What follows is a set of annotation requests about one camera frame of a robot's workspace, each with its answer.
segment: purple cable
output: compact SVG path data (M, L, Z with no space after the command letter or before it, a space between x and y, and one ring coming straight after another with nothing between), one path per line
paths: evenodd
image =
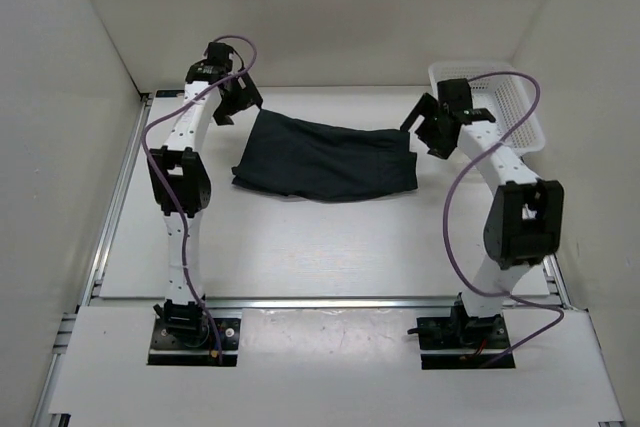
M253 64L256 63L256 58L258 57L258 49L254 45L254 43L251 42L251 40L249 40L248 38L243 37L242 35L232 35L232 34L221 35L220 37L217 37L216 39L214 39L213 42L219 42L225 39L242 40L251 46L251 49L253 50L253 57L251 58L251 61L249 62L249 64L242 70L239 70L238 72L236 72L235 74L228 75L227 77L220 79L217 82L214 82L210 86L206 87L204 90L202 90L202 92L199 92L196 96L194 96L189 102L184 104L182 107L171 112L170 114L167 114L163 117L160 117L159 119L154 120L149 125L147 125L142 131L142 150L144 150L144 154L147 156L147 161L149 162L149 165L151 166L153 171L156 173L158 179L160 180L160 183L162 184L162 187L164 187L164 190L169 195L169 198L171 199L171 202L173 202L173 205L176 207L176 210L178 211L178 215L180 216L180 220L182 221L182 227L183 227L182 229L182 265L183 265L182 272L184 274L184 279L187 282L187 286L189 287L189 291L193 296L193 299L196 301L198 306L200 306L202 311L207 316L207 320L209 321L209 326L213 331L213 335L215 336L215 339L216 339L215 347L219 354L218 359L220 363L222 363L222 342L220 340L220 332L218 332L215 319L211 315L211 312L209 312L209 309L207 309L207 305L200 297L198 297L198 293L196 292L196 289L194 288L193 283L191 282L191 276L189 275L189 268L187 267L187 238L189 237L189 224L187 222L187 215L185 214L184 209L180 205L180 201L178 200L176 193L173 191L173 189L169 185L169 182L167 181L164 174L162 173L162 170L160 170L160 167L158 166L156 161L153 159L153 156L151 155L151 151L149 150L149 145L147 144L147 135L149 134L149 131L153 129L156 125L161 124L162 122L165 122L173 117L176 117L177 115L180 115L183 112L186 112L191 107L193 107L197 101L202 99L213 89L224 84L225 82L228 82L231 79L235 79L237 77L240 77L246 74L249 71L249 69L253 67Z
M504 351L502 351L501 353L499 353L495 357L491 358L490 360L488 360L487 362L482 364L480 366L480 368L487 367L488 365L496 362L497 360L500 360L505 355L510 354L511 352L513 352L515 349L517 349L521 345L526 344L531 339L539 336L540 334L546 332L547 330L551 329L552 327L558 325L562 321L562 319L564 319L564 311L562 309L560 309L560 308L549 306L549 305L538 304L536 302L531 302L531 301L525 300L525 299L523 299L521 297L516 297L515 295L511 295L508 292L484 292L484 291L478 289L475 285L473 285L469 281L469 279L467 279L465 277L464 273L462 272L462 269L458 265L458 262L456 261L456 258L455 258L454 254L453 254L453 248L451 247L451 239L449 238L449 211L451 209L451 202L453 200L453 194L455 193L456 189L460 185L460 182L462 181L464 176L467 175L467 173L471 169L473 169L476 165L478 165L478 163L480 163L480 161L482 161L484 158L488 157L489 155L494 153L496 150L498 150L500 148L500 146L503 145L503 142L506 139L508 139L511 136L511 134L513 134L516 130L518 130L518 128L520 128L529 119L529 117L531 117L533 115L533 112L536 110L536 108L538 107L538 103L540 102L540 84L538 83L538 81L536 79L534 79L530 75L523 74L521 72L511 72L511 71L490 72L488 74L482 74L482 75L478 75L476 77L472 77L472 78L469 79L469 82L474 82L476 80L485 79L487 77L495 77L495 76L498 76L498 75L511 75L511 76L515 76L515 77L522 77L523 79L528 80L535 87L535 90L536 90L535 98L533 99L533 103L531 104L531 107L522 116L522 118L520 120L518 120L518 122L516 122L509 130L507 130L504 133L504 135L500 138L500 140L498 142L496 142L495 145L493 145L490 148L488 148L487 150L485 150L483 153L478 155L475 159L472 159L471 162L469 162L469 164L466 165L464 169L462 169L462 171L458 174L458 176L455 178L455 180L451 184L451 187L449 188L449 192L447 192L447 197L446 197L445 202L444 202L444 210L442 212L442 236L443 236L443 239L444 239L444 248L447 251L447 257L449 258L449 262L451 262L451 266L453 267L453 270L455 270L457 276L460 278L462 283L471 292L473 292L473 293L475 293L477 295L480 295L482 297L508 297L511 300L513 300L515 302L518 302L520 304L526 305L528 307L536 307L536 308L539 308L539 309L550 310L552 312L556 312L558 314L558 317L553 322L550 322L549 324L545 325L541 329L536 330L531 335L528 335L527 337L525 337L524 339L520 340L519 342L516 342L514 345L512 345L508 349L505 349Z

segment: purple cord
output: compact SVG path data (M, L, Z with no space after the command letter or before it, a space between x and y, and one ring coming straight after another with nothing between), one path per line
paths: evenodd
M529 306L529 307L536 307L536 308L539 308L539 309L550 310L552 312L556 312L558 314L558 318L556 318L553 322L550 322L549 324L545 325L541 329L536 330L534 333L532 333L531 335L525 337L524 339L520 340L519 342L516 342L514 345L512 345L508 349L505 349L504 351L502 351L501 353L499 353L495 357L491 358L490 360L488 360L487 362L482 364L480 366L480 368L487 367L488 365L496 362L497 360L501 359L505 355L510 354L511 352L513 352L515 349L517 349L521 345L529 342L531 339L537 337L538 335L540 335L540 334L546 332L547 330L551 329L552 327L558 325L562 321L562 319L564 319L564 311L562 309L560 309L560 308L549 306L549 305L544 305L544 304L538 304L536 302L531 302L529 300L525 300L525 299L522 299L520 297L516 297L515 295L511 295L508 292L484 292L484 291L478 289L475 285L473 285L469 281L469 279L467 279L465 277L464 273L462 272L462 269L458 265L458 262L456 261L456 258L455 258L454 254L453 254L453 248L451 246L451 239L449 238L449 211L451 209L451 202L453 200L453 194L455 193L456 189L460 185L460 182L462 181L463 177L471 169L473 169L476 165L478 165L478 163L480 163L480 161L482 161L484 158L488 157L489 155L494 153L496 150L498 150L500 148L500 146L503 145L503 142L506 139L508 139L511 136L511 134L513 134L518 128L520 128L529 119L529 117L531 117L533 115L533 112L536 110L536 108L538 107L538 103L540 102L540 84L538 83L538 81L536 79L534 79L530 75L523 74L521 72L511 72L511 71L490 72L488 74L482 74L482 75L478 75L476 77L472 77L472 78L469 79L469 82L474 82L476 80L484 79L484 78L487 78L487 77L495 77L495 76L498 76L498 75L512 75L512 76L516 76L516 77L522 77L523 79L527 79L535 87L536 95L535 95L535 98L533 99L533 103L531 104L531 107L522 116L522 118L518 122L516 122L509 130L507 130L507 132L504 133L504 135L500 138L500 140L498 142L496 142L495 145L491 146L490 148L485 150L483 153L478 155L475 159L471 160L471 162L469 162L469 164L466 165L464 167L464 169L462 169L462 171L458 174L458 176L455 178L455 180L451 184L451 187L449 188L449 192L447 192L447 197L446 197L445 202L444 202L444 210L442 212L442 236L443 236L443 239L444 239L444 248L447 251L447 257L449 258L449 262L451 262L451 266L453 267L453 270L455 270L457 276L460 278L462 283L471 292L473 292L473 293L475 293L477 295L480 295L482 297L508 297L511 300L515 301L515 302L518 302L520 304L523 304L523 305L526 305L526 306Z
M213 42L219 42L219 41L225 40L225 39L242 40L242 41L246 42L247 44L249 44L251 46L251 49L253 50L253 57L251 58L251 61L249 62L249 64L244 69L239 70L235 74L228 75L227 77L225 77L223 79L220 79L217 82L214 82L210 86L206 87L202 92L199 92L195 97L193 97L189 102L184 104L182 107L180 107L179 109L171 112L170 114L167 114L167 115L165 115L163 117L160 117L159 119L154 120L149 125L147 125L144 128L144 130L142 131L142 150L144 150L144 154L147 156L147 161L149 162L149 165L151 166L153 171L156 173L158 179L160 180L160 183L162 184L162 187L164 187L164 190L166 190L167 194L169 195L169 198L171 199L171 202L173 202L173 205L175 206L176 210L178 211L178 215L180 216L180 220L182 220L182 227L183 227L183 232L182 232L182 265L183 265L183 269L182 269L182 272L184 274L184 279L187 282L187 286L189 287L189 291L191 292L191 295L193 296L193 299L196 301L198 306L200 306L202 311L207 316L207 320L209 321L209 326L211 327L211 330L213 331L213 335L215 336L215 339L216 339L216 350L219 353L218 359L219 359L220 363L222 363L222 342L220 340L220 332L218 332L218 328L216 327L216 322L215 322L213 316L211 315L211 312L209 312L209 309L207 309L207 305L205 304L205 302L200 297L198 297L198 293L196 292L196 289L194 288L193 283L191 282L191 276L189 275L189 268L187 267L187 238L189 237L189 224L187 222L187 215L185 214L184 209L180 205L180 201L178 200L178 197L177 197L176 193L173 191L173 189L169 185L169 182L164 177L164 174L162 173L162 170L160 170L160 167L158 166L156 161L153 159L153 156L151 155L151 151L149 150L149 145L147 144L147 135L149 134L149 131L152 128L154 128L156 125L161 124L162 122L165 122L166 120L169 120L169 119L171 119L171 118L173 118L173 117L175 117L177 115L180 115L183 112L186 112L191 107L193 107L197 101L202 99L204 96L206 96L213 89L215 89L216 87L224 84L225 82L228 82L231 79L235 79L237 77L240 77L240 76L246 74L249 71L249 69L251 69L251 67L253 67L253 64L256 63L256 58L258 57L258 49L254 45L254 43L251 40L249 40L248 38L243 37L242 35L232 35L232 34L221 35L220 37L217 37L216 39L214 39Z

